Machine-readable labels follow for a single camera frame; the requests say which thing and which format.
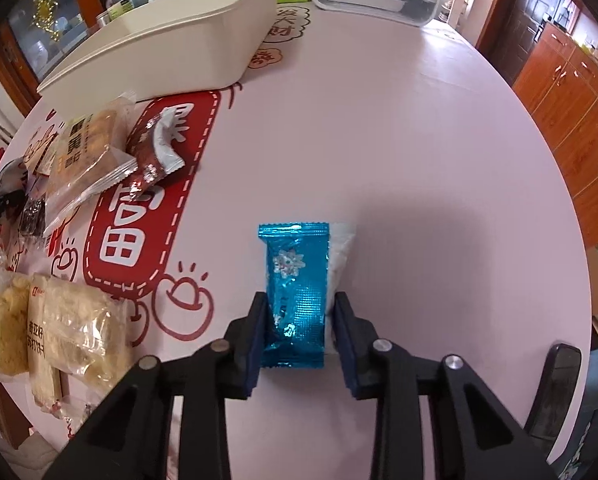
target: white tablecloth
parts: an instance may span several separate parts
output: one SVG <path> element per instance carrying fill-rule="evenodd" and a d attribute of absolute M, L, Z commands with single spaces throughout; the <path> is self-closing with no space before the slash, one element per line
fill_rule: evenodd
<path fill-rule="evenodd" d="M 588 368 L 588 271 L 559 169 L 511 89 L 446 25 L 308 4 L 280 7 L 251 66 L 243 88 L 151 105 L 178 106 L 181 119 L 186 168 L 163 194 L 128 203 L 109 190 L 79 209 L 50 255 L 22 254 L 19 269 L 134 299 L 137 354 L 168 360 L 222 336 L 264 290 L 258 224 L 354 223 L 339 288 L 357 315 L 412 354 L 462 355 L 519 423 L 550 346 L 581 349 L 558 456 Z M 59 121 L 49 112 L 41 100 L 3 162 Z M 35 407 L 29 388 L 7 388 L 60 447 L 65 425 Z M 374 408 L 352 400 L 336 365 L 264 370 L 250 400 L 227 404 L 233 476 L 367 478 Z M 425 433 L 433 478 L 427 422 Z"/>

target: red printed pattern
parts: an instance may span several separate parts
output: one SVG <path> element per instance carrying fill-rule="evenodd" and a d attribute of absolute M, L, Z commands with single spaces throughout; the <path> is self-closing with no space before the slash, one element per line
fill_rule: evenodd
<path fill-rule="evenodd" d="M 195 171 L 220 104 L 217 91 L 179 94 L 150 103 L 135 128 L 164 108 L 174 108 L 175 151 L 185 166 L 131 201 L 128 183 L 108 189 L 90 221 L 84 252 L 84 279 L 109 294 L 138 300 L 164 276 Z"/>

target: transparent plastic wrapper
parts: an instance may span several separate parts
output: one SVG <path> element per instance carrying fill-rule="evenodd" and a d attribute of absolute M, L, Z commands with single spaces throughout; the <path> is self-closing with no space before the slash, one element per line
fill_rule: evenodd
<path fill-rule="evenodd" d="M 128 312 L 127 300 L 49 278 L 43 316 L 48 363 L 105 396 L 133 365 Z"/>
<path fill-rule="evenodd" d="M 0 383 L 28 371 L 26 322 L 30 280 L 0 269 Z"/>
<path fill-rule="evenodd" d="M 137 160 L 126 153 L 134 105 L 121 96 L 102 111 L 66 125 L 48 177 L 44 237 L 79 204 L 137 170 Z"/>
<path fill-rule="evenodd" d="M 52 367 L 45 355 L 44 303 L 48 278 L 34 274 L 30 279 L 28 297 L 28 378 L 35 404 L 51 413 L 62 398 L 59 370 Z"/>
<path fill-rule="evenodd" d="M 130 200 L 136 200 L 153 184 L 183 167 L 184 160 L 172 147 L 177 133 L 175 124 L 175 110 L 166 110 L 130 134 L 126 150 L 137 158 L 138 166 L 128 177 Z"/>
<path fill-rule="evenodd" d="M 55 403 L 52 413 L 66 423 L 68 439 L 71 439 L 96 407 L 96 403 L 68 395 Z"/>
<path fill-rule="evenodd" d="M 59 137 L 59 135 L 55 136 L 55 138 L 48 145 L 44 154 L 41 156 L 41 160 L 39 160 L 39 164 L 37 166 L 37 174 L 50 176 L 50 171 L 53 167 L 53 161 L 55 160 L 55 155 L 57 154 L 57 144 Z"/>
<path fill-rule="evenodd" d="M 25 238 L 36 239 L 44 234 L 46 201 L 42 198 L 29 198 L 23 207 L 20 221 L 20 234 Z"/>
<path fill-rule="evenodd" d="M 348 263 L 348 256 L 355 240 L 355 227 L 343 222 L 330 224 L 328 244 L 328 286 L 326 292 L 325 353 L 336 354 L 332 332 L 332 307 L 335 304 L 335 292 L 341 281 L 341 275 Z"/>

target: chinese character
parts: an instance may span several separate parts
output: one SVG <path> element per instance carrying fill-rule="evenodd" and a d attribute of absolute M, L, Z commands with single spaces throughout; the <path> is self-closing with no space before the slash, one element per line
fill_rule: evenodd
<path fill-rule="evenodd" d="M 77 135 L 68 139 L 68 155 L 82 145 L 82 136 Z"/>
<path fill-rule="evenodd" d="M 120 201 L 121 202 L 148 202 L 149 200 L 150 200 L 150 204 L 148 204 L 148 209 L 154 210 L 159 207 L 159 204 L 161 204 L 161 201 L 163 200 L 163 197 L 165 196 L 165 192 L 163 190 L 163 187 L 161 187 L 161 186 L 151 187 L 150 189 L 146 190 L 146 192 L 143 195 L 141 195 L 139 198 L 137 198 L 136 200 L 130 200 L 128 193 L 130 193 L 130 188 L 124 187 L 123 184 L 119 184 L 112 196 L 112 200 L 110 200 L 110 205 L 108 206 L 108 211 L 113 212 L 115 210 L 115 208 L 118 206 Z"/>
<path fill-rule="evenodd" d="M 182 135 L 182 132 L 189 130 L 189 126 L 186 126 L 186 117 L 188 117 L 189 113 L 192 111 L 195 105 L 193 103 L 183 103 L 181 105 L 176 106 L 168 106 L 164 108 L 161 113 L 164 113 L 168 110 L 175 111 L 175 117 L 177 118 L 177 122 L 175 123 L 175 140 L 177 142 L 184 142 L 186 137 Z"/>
<path fill-rule="evenodd" d="M 134 267 L 146 241 L 146 235 L 141 229 L 106 228 L 106 234 L 100 249 L 100 260 L 109 264 Z"/>
<path fill-rule="evenodd" d="M 147 209 L 142 205 L 120 203 L 115 213 L 114 224 L 116 227 L 132 224 L 132 222 L 140 220 L 146 214 L 146 211 Z"/>
<path fill-rule="evenodd" d="M 292 30 L 293 28 L 291 25 L 288 25 L 287 27 L 278 27 L 276 25 L 273 25 L 268 34 L 270 36 L 288 36 L 292 32 Z"/>
<path fill-rule="evenodd" d="M 72 127 L 72 129 L 70 130 L 70 136 L 74 136 L 74 134 L 76 134 L 80 129 L 82 129 L 82 126 L 84 126 L 84 119 L 82 119 Z"/>
<path fill-rule="evenodd" d="M 297 10 L 296 9 L 279 9 L 277 11 L 278 16 L 296 16 Z"/>

